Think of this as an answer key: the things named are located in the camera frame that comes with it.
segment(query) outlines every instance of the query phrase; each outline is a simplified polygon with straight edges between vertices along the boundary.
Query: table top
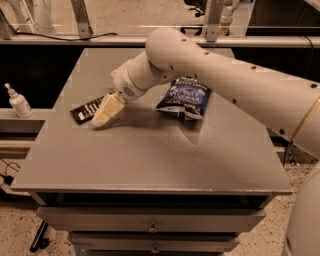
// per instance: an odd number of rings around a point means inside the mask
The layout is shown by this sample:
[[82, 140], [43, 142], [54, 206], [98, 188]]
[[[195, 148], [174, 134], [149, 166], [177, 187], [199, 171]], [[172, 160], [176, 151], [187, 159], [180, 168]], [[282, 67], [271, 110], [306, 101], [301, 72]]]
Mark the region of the table top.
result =
[[266, 128], [212, 93], [202, 121], [155, 111], [169, 85], [128, 102], [102, 129], [70, 110], [105, 95], [111, 71], [144, 49], [82, 53], [12, 189], [27, 192], [289, 194]]

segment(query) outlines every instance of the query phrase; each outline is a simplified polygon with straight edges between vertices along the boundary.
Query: drawer handle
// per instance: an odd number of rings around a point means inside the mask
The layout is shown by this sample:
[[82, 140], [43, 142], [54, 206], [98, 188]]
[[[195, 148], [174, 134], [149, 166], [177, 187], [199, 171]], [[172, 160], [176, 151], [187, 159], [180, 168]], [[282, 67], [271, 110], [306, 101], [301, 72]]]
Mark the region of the drawer handle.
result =
[[152, 222], [151, 227], [148, 229], [149, 233], [157, 233], [159, 229], [156, 228], [155, 224]]
[[151, 253], [152, 253], [152, 254], [158, 254], [158, 253], [160, 253], [160, 251], [157, 249], [157, 247], [154, 247], [154, 248], [151, 250]]

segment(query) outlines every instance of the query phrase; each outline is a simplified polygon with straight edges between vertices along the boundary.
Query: white bottle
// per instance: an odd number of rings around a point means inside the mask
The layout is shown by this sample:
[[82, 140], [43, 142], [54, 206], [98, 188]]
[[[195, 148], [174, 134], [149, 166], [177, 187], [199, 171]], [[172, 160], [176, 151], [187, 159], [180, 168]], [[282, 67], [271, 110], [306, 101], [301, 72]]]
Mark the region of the white bottle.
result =
[[14, 89], [10, 88], [10, 84], [4, 85], [8, 89], [10, 95], [9, 103], [15, 109], [21, 118], [27, 118], [33, 114], [33, 111], [26, 98], [18, 94]]

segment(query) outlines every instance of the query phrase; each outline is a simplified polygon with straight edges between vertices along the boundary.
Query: blue snack bag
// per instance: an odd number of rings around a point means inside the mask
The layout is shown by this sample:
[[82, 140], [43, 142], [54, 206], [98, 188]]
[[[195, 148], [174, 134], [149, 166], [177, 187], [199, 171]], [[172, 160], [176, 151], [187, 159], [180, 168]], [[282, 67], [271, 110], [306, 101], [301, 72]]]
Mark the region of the blue snack bag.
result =
[[198, 80], [180, 77], [171, 83], [156, 109], [186, 120], [203, 119], [210, 93]]

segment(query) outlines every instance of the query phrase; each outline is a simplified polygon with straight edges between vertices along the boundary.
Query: cream object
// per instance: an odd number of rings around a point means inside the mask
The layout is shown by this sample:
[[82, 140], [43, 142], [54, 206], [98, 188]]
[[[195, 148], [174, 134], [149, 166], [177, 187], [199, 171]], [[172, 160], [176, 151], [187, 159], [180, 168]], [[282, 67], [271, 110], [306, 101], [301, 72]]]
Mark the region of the cream object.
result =
[[117, 93], [107, 94], [95, 113], [92, 124], [100, 127], [114, 118], [125, 106], [125, 100]]

